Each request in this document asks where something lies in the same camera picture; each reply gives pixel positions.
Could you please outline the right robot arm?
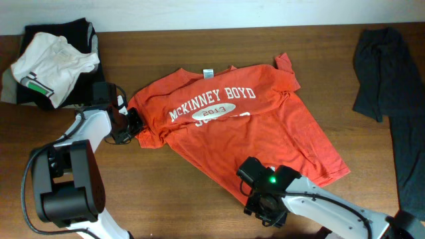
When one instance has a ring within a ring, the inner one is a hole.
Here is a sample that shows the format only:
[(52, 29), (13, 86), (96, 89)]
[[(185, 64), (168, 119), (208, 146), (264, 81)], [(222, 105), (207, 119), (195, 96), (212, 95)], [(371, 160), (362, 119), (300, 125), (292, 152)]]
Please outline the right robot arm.
[(413, 215), (395, 216), (350, 203), (318, 187), (290, 167), (276, 170), (249, 159), (236, 173), (251, 191), (244, 213), (265, 227), (282, 227), (289, 213), (322, 226), (322, 238), (423, 238), (424, 225)]

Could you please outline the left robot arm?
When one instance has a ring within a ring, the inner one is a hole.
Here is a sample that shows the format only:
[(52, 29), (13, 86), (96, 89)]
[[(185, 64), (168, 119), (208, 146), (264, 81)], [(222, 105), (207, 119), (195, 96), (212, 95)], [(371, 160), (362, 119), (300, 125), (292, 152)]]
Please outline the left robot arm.
[(106, 210), (104, 184), (94, 153), (111, 137), (127, 144), (142, 129), (135, 108), (98, 106), (76, 110), (70, 128), (56, 141), (34, 149), (29, 159), (35, 210), (57, 235), (83, 238), (131, 238)]

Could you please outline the red printed t-shirt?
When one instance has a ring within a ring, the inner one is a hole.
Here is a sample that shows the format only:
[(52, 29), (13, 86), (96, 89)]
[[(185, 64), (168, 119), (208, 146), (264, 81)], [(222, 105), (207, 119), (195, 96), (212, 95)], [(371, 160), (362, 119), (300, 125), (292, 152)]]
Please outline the red printed t-shirt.
[(240, 202), (237, 169), (249, 157), (285, 165), (324, 187), (349, 173), (305, 104), (287, 54), (275, 65), (230, 67), (207, 78), (179, 69), (129, 101), (144, 126), (142, 148), (172, 150)]

